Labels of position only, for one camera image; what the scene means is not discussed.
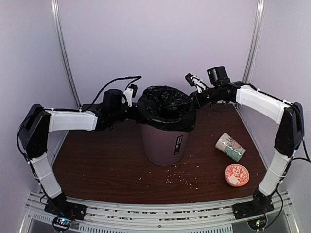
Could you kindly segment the black plastic trash bag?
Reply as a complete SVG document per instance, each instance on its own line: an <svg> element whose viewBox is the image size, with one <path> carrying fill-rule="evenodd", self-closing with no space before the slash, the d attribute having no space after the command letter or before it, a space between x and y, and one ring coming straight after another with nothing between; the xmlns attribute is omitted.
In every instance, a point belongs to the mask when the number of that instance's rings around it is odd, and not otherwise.
<svg viewBox="0 0 311 233"><path fill-rule="evenodd" d="M193 100L170 86L146 88L137 101L137 110L145 124L160 130L191 132L195 128Z"/></svg>

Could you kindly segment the floral ceramic mug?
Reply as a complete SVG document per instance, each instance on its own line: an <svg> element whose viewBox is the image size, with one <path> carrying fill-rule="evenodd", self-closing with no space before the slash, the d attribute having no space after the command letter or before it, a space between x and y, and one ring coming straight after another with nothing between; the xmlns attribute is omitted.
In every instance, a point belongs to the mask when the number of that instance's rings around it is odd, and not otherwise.
<svg viewBox="0 0 311 233"><path fill-rule="evenodd" d="M244 149L227 133L221 135L216 142L215 148L230 157L235 162L238 162L246 152L246 149Z"/></svg>

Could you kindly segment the mauve plastic trash bin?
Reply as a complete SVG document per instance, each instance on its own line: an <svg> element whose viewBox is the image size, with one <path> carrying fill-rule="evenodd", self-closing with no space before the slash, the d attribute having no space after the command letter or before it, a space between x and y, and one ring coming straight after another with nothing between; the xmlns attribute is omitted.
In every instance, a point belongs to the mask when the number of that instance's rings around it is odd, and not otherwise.
<svg viewBox="0 0 311 233"><path fill-rule="evenodd" d="M141 125L146 157L159 166L170 166L183 157L188 132L164 131L150 125Z"/></svg>

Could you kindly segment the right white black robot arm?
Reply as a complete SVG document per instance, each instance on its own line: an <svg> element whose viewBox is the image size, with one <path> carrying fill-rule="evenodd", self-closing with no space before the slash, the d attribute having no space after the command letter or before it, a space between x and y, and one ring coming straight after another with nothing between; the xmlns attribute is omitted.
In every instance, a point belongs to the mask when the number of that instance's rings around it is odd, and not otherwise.
<svg viewBox="0 0 311 233"><path fill-rule="evenodd" d="M235 204L238 211L260 214L271 204L272 195L286 177L289 167L296 158L294 154L304 145L303 107L300 103L281 100L255 88L250 83L232 82L224 66L207 70L212 87L208 87L197 76L187 74L185 79L196 87L191 93L196 108L219 101L237 103L249 107L273 120L278 126L274 142L274 156L268 170L253 193L250 202Z"/></svg>

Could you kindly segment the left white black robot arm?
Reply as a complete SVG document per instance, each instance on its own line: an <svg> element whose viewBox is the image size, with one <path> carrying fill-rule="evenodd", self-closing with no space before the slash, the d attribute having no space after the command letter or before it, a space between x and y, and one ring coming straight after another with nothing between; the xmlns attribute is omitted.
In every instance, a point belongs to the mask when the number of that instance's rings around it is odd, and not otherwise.
<svg viewBox="0 0 311 233"><path fill-rule="evenodd" d="M124 91L107 90L103 102L96 109L48 109L40 104L34 104L30 108L18 130L17 141L22 144L26 161L38 183L52 199L51 208L60 216L70 211L70 205L61 198L63 191L47 156L49 134L56 131L104 131L111 128L132 113L132 98L136 92L137 86L133 84Z"/></svg>

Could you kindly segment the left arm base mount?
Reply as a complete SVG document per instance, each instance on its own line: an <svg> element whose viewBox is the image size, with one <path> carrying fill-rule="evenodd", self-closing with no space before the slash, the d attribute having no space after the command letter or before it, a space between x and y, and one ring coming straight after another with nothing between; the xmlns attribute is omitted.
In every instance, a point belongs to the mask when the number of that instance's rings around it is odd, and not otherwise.
<svg viewBox="0 0 311 233"><path fill-rule="evenodd" d="M76 220L84 220L87 207L82 204L67 202L65 199L48 198L44 211L54 214L53 228L58 232L67 231Z"/></svg>

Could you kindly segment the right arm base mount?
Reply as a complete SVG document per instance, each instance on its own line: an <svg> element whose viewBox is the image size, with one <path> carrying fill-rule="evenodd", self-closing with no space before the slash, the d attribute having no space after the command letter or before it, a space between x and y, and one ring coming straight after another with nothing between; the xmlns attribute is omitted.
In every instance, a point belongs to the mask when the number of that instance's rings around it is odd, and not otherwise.
<svg viewBox="0 0 311 233"><path fill-rule="evenodd" d="M232 206L233 214L236 220L244 219L248 227L255 231L262 231L268 225L267 213L274 210L272 204L263 208L254 207L253 201L236 203Z"/></svg>

